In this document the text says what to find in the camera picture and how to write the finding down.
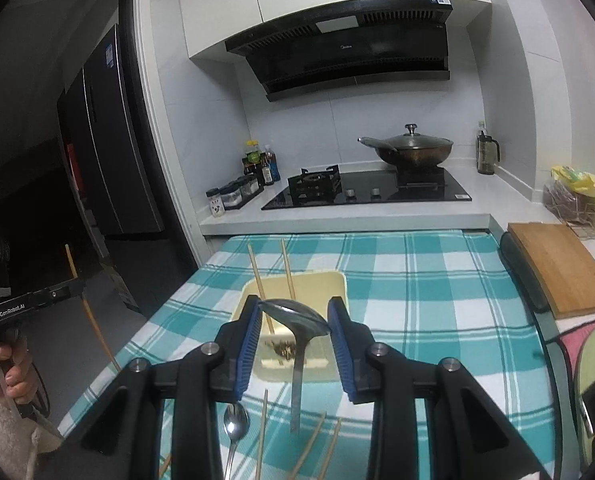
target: pink cushion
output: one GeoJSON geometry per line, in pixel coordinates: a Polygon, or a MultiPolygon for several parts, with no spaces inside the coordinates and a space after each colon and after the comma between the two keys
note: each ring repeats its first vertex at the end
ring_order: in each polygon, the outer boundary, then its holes
{"type": "Polygon", "coordinates": [[[578,356],[580,355],[581,346],[586,341],[586,338],[595,330],[595,321],[585,323],[577,328],[573,328],[564,332],[560,336],[560,341],[564,344],[569,357],[569,364],[571,365],[571,372],[575,377],[575,368],[577,366],[578,356]]]}

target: refrigerator handle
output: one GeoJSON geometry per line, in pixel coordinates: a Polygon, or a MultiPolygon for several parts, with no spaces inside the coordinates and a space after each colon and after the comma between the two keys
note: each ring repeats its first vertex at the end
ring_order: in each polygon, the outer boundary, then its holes
{"type": "Polygon", "coordinates": [[[95,104],[94,104],[94,89],[89,85],[89,101],[91,103],[91,118],[94,123],[97,123],[97,116],[95,115],[95,104]]]}

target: wooden chopstick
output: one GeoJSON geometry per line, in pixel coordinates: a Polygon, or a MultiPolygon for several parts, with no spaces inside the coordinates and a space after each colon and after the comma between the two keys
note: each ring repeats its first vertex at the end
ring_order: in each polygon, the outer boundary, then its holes
{"type": "Polygon", "coordinates": [[[331,457],[333,456],[333,449],[335,448],[335,443],[337,442],[337,436],[338,433],[340,433],[340,428],[341,418],[338,418],[337,424],[335,424],[335,430],[333,430],[333,436],[331,437],[329,449],[326,451],[326,457],[322,463],[322,468],[320,469],[320,474],[317,476],[317,480],[324,480],[324,477],[326,476],[326,470],[329,468],[329,462],[331,462],[331,457]]]}
{"type": "MultiPolygon", "coordinates": [[[[262,286],[260,271],[257,269],[257,263],[255,262],[254,248],[251,247],[251,244],[247,244],[247,247],[249,249],[249,258],[251,259],[251,266],[254,268],[255,283],[257,283],[258,286],[260,299],[266,300],[266,294],[264,294],[264,287],[262,286]]],[[[275,329],[273,328],[273,321],[271,320],[271,316],[269,316],[267,313],[264,313],[264,317],[266,318],[266,324],[269,326],[269,332],[271,333],[271,335],[273,335],[275,333],[275,329]]]]}
{"type": "Polygon", "coordinates": [[[317,438],[318,434],[320,433],[320,429],[322,428],[322,425],[324,424],[325,418],[326,418],[326,412],[322,413],[322,415],[320,416],[320,420],[318,421],[317,426],[313,430],[311,437],[308,439],[308,442],[306,443],[306,446],[304,447],[302,455],[300,455],[299,459],[297,459],[297,463],[295,464],[295,467],[291,470],[291,473],[289,474],[289,480],[294,480],[295,477],[298,475],[299,469],[302,467],[302,464],[306,460],[306,457],[308,456],[309,452],[311,451],[311,448],[313,447],[313,443],[315,442],[315,439],[317,438]]]}
{"type": "Polygon", "coordinates": [[[262,422],[260,424],[260,436],[258,437],[258,461],[255,465],[255,480],[260,480],[262,474],[262,454],[264,453],[264,432],[266,431],[266,408],[269,400],[269,391],[264,390],[264,402],[262,403],[262,422]]]}
{"type": "Polygon", "coordinates": [[[287,247],[284,244],[284,238],[280,238],[280,246],[282,247],[282,256],[284,256],[284,271],[287,273],[287,282],[289,283],[289,294],[291,296],[291,300],[295,300],[296,290],[295,288],[293,288],[293,277],[291,276],[289,255],[287,254],[287,247]]]}
{"type": "Polygon", "coordinates": [[[164,462],[160,466],[160,469],[158,471],[158,478],[162,478],[164,476],[164,473],[166,473],[166,470],[169,469],[170,465],[171,465],[171,453],[166,455],[164,462]]]}
{"type": "MultiPolygon", "coordinates": [[[[68,258],[68,264],[71,267],[71,274],[73,275],[74,278],[77,278],[78,271],[76,270],[76,264],[73,263],[73,257],[71,256],[71,250],[68,248],[68,244],[65,244],[64,248],[66,250],[66,257],[68,258]]],[[[91,306],[89,306],[89,302],[86,301],[84,294],[81,296],[81,298],[82,298],[82,305],[84,306],[84,312],[86,313],[86,317],[89,319],[89,322],[91,323],[91,326],[94,329],[95,335],[97,336],[98,341],[100,342],[100,345],[102,345],[104,352],[106,353],[107,357],[113,363],[113,366],[115,367],[115,369],[117,371],[120,371],[121,370],[120,365],[118,365],[118,362],[115,360],[115,357],[113,356],[113,353],[111,352],[111,349],[107,345],[107,343],[104,339],[104,336],[102,335],[102,330],[100,330],[100,326],[97,324],[97,321],[95,320],[95,316],[94,316],[93,311],[91,310],[91,306]]]]}

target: wooden cutting board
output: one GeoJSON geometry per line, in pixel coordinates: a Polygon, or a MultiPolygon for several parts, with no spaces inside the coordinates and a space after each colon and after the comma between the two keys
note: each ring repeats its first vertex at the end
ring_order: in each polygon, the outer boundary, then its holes
{"type": "Polygon", "coordinates": [[[595,259],[564,224],[511,223],[557,319],[595,312],[595,259]]]}

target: metal spoon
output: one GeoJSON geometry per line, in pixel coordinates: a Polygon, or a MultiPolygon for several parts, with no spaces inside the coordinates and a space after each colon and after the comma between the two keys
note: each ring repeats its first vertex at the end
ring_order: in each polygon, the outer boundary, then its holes
{"type": "Polygon", "coordinates": [[[295,300],[265,300],[258,302],[260,308],[273,319],[287,327],[296,338],[296,354],[293,362],[293,385],[291,386],[290,432],[299,431],[300,404],[302,403],[302,375],[306,345],[314,337],[331,333],[326,320],[311,307],[295,300]]]}
{"type": "Polygon", "coordinates": [[[224,431],[226,431],[226,434],[231,439],[224,473],[225,480],[229,480],[231,478],[233,457],[236,455],[238,443],[249,432],[249,414],[246,412],[246,408],[239,402],[229,404],[226,407],[224,412],[224,431]]]}

